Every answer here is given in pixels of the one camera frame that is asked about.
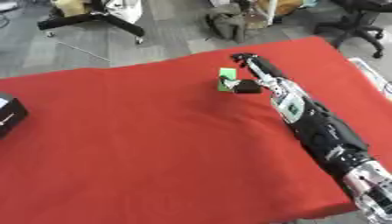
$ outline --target chair base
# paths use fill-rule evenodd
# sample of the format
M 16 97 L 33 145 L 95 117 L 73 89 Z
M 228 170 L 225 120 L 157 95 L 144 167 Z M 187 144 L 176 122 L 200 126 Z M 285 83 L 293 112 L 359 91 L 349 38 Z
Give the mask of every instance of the chair base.
M 344 33 L 338 36 L 331 43 L 331 45 L 335 48 L 339 48 L 346 39 L 350 39 L 352 37 L 365 39 L 376 49 L 376 52 L 373 54 L 373 57 L 379 59 L 383 56 L 382 52 L 384 50 L 383 45 L 378 41 L 378 39 L 383 38 L 383 29 L 377 26 L 373 26 L 372 23 L 375 18 L 371 17 L 371 19 L 369 19 L 369 17 L 366 17 L 366 15 L 367 13 L 359 12 L 359 15 L 354 18 L 342 17 L 339 22 L 319 23 L 314 29 L 314 34 L 324 32 L 326 28 L 333 28 L 343 31 Z M 368 32 L 377 33 L 373 37 Z
M 142 27 L 111 15 L 106 11 L 105 7 L 106 6 L 101 2 L 101 0 L 92 0 L 93 9 L 89 13 L 72 17 L 49 18 L 47 20 L 38 22 L 38 28 L 43 31 L 65 25 L 75 25 L 93 20 L 101 20 L 135 35 L 136 43 L 138 43 L 138 40 L 142 39 L 144 36 L 144 29 Z

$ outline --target robotic arm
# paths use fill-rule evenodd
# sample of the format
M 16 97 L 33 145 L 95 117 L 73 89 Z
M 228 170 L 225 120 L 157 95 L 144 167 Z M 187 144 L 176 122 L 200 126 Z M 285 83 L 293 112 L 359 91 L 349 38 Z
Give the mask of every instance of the robotic arm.
M 331 175 L 371 223 L 392 223 L 392 175 L 368 154 L 368 145 L 322 103 L 253 53 L 232 55 L 256 80 L 220 82 L 236 93 L 271 92 L 271 104 L 304 149 Z

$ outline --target gray carpet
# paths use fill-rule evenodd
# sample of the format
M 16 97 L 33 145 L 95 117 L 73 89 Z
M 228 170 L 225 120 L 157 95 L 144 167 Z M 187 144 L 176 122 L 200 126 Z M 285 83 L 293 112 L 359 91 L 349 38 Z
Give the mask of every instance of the gray carpet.
M 127 32 L 101 22 L 55 29 L 47 38 L 36 21 L 48 12 L 42 3 L 24 3 L 20 10 L 8 13 L 10 25 L 0 30 L 0 77 L 44 73 L 78 67 L 119 67 L 177 58 L 191 53 L 238 46 L 234 41 L 210 38 L 201 22 L 211 7 L 208 0 L 142 0 L 144 14 L 137 22 L 147 32 L 142 45 L 134 44 Z M 282 24 L 263 29 L 241 45 L 298 39 L 312 34 L 315 23 L 338 19 L 344 11 L 328 1 L 318 7 L 298 10 Z M 392 39 L 392 15 L 381 15 L 376 22 Z M 373 59 L 375 51 L 367 42 L 353 38 L 341 51 L 347 57 L 361 57 L 387 79 L 392 80 L 392 45 L 386 44 L 385 56 Z M 298 224 L 365 223 L 357 213 L 342 214 L 324 220 L 299 220 Z

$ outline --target red table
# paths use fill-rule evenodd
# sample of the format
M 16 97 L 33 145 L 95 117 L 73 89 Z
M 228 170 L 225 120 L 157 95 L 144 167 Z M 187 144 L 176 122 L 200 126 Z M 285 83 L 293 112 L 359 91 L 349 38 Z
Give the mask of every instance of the red table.
M 0 141 L 0 223 L 260 224 L 353 209 L 269 94 L 216 90 L 241 52 L 270 59 L 392 168 L 392 104 L 320 38 L 30 75 L 0 80 L 31 112 Z

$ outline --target black box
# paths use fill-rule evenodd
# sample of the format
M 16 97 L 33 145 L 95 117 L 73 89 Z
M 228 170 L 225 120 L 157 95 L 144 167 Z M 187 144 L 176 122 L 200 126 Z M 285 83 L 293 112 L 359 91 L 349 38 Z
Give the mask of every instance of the black box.
M 27 115 L 27 110 L 17 98 L 0 93 L 0 138 L 5 137 Z

